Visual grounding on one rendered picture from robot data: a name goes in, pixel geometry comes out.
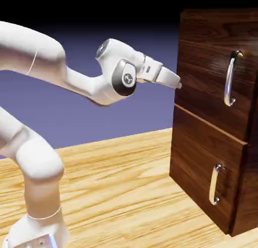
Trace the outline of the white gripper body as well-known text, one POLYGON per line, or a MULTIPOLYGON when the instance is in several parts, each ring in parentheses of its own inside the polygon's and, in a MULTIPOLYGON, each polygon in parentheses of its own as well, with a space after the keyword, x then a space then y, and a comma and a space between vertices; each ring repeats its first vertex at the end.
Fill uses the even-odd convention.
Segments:
POLYGON ((180 82, 180 76, 168 68, 162 67, 155 82, 170 88, 176 88, 178 82, 180 82))

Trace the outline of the dark wood cabinet door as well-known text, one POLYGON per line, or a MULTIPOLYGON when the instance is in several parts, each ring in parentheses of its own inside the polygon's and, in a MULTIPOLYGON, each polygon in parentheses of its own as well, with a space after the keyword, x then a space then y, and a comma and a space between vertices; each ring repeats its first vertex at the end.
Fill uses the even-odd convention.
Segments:
POLYGON ((173 113, 170 176, 225 233, 230 233, 246 143, 176 105, 173 113), (216 196, 209 201, 211 174, 222 165, 216 196))
POLYGON ((177 74, 182 88, 176 91, 175 103, 247 142, 257 70, 258 50, 180 40, 177 74), (236 101, 229 107, 224 103, 224 87, 235 50, 241 50, 243 57, 235 60, 230 96, 236 101))

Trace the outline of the dark wood cabinet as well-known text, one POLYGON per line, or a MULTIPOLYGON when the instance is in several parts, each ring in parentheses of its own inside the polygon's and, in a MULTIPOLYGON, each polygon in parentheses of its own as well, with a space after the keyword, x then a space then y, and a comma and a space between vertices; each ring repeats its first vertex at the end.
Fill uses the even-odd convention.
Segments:
MULTIPOLYGON (((181 13, 180 40, 222 47, 246 46, 258 50, 258 9, 185 10, 181 13)), ((248 141, 243 141, 246 148, 240 164, 231 236, 258 227, 258 70, 250 114, 250 134, 248 141)))

